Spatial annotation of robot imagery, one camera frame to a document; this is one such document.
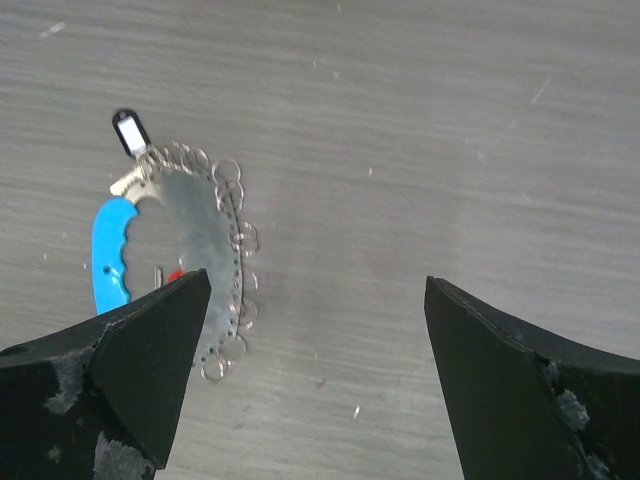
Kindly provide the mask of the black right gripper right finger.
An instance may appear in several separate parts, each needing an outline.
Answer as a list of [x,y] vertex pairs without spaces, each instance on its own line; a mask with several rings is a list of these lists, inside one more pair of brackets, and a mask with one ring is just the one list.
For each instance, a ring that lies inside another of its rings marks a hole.
[[424,312],[468,479],[635,479],[639,363],[428,277]]

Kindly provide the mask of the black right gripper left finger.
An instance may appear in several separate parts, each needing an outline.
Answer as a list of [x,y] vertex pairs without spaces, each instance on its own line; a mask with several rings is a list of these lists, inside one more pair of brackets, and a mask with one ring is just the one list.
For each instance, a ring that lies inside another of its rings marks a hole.
[[1,353],[5,479],[151,479],[167,462],[210,299],[204,270]]

